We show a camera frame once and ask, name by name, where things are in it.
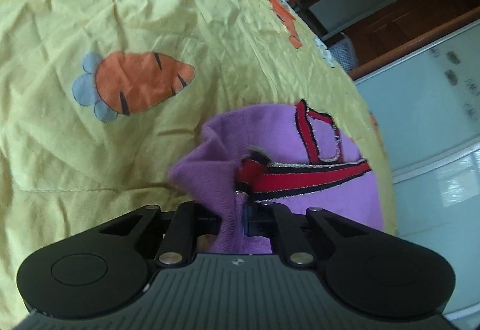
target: yellow blanket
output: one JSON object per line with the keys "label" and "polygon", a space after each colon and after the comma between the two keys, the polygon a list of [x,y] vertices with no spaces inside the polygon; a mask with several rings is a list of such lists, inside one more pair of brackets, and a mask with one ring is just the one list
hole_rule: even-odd
{"label": "yellow blanket", "polygon": [[282,6],[0,0],[2,330],[26,315],[15,276],[30,253],[144,204],[188,200],[169,168],[206,120],[245,105],[305,98],[330,112],[376,172],[395,231],[391,173],[365,103]]}

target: purple knit fabric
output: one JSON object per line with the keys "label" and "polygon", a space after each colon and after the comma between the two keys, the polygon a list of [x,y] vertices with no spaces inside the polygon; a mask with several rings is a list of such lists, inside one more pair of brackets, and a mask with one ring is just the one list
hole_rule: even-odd
{"label": "purple knit fabric", "polygon": [[[246,196],[235,192],[234,175],[250,148],[265,151],[278,163],[308,164],[305,146],[295,126],[296,108],[283,104],[253,105],[217,115],[202,127],[203,143],[170,171],[170,180],[193,199],[222,217],[215,253],[271,253],[269,240],[243,234],[242,208]],[[332,127],[309,118],[323,159],[336,153]],[[360,151],[341,133],[344,162],[357,162]],[[318,192],[276,200],[294,213],[322,207],[375,229],[383,229],[373,171]]]}

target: gray ribbed panel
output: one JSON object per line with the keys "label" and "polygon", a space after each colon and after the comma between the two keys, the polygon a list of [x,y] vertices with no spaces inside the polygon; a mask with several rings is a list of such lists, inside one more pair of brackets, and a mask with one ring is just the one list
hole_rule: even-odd
{"label": "gray ribbed panel", "polygon": [[[244,263],[235,265],[241,258]],[[450,330],[440,315],[410,323],[365,318],[336,302],[309,271],[277,256],[199,254],[162,270],[130,306],[97,319],[30,315],[18,330]]]}

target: yellow bedsheet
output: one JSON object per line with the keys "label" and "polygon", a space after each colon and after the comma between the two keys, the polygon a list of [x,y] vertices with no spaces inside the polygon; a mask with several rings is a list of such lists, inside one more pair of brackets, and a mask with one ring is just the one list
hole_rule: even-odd
{"label": "yellow bedsheet", "polygon": [[[188,200],[169,186],[169,168],[198,144],[203,122],[249,104],[305,98],[330,112],[376,172],[385,227],[395,231],[391,173],[366,104],[300,19],[294,32],[302,46],[294,47],[288,20],[272,7],[269,0],[0,0],[0,329],[26,315],[15,276],[30,253],[144,204],[171,210]],[[112,118],[102,106],[81,106],[72,93],[88,74],[89,52],[141,68],[159,53],[195,74],[188,86],[170,80],[176,95],[147,93],[133,114],[102,122]],[[130,75],[120,71],[116,80]]]}

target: frosted glass panel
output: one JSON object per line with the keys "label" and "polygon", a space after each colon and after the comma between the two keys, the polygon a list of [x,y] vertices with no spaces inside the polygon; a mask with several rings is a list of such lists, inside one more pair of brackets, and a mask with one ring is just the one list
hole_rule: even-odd
{"label": "frosted glass panel", "polygon": [[394,185],[399,236],[443,255],[457,277],[445,313],[480,302],[480,152]]}
{"label": "frosted glass panel", "polygon": [[357,83],[392,170],[480,134],[480,25]]}

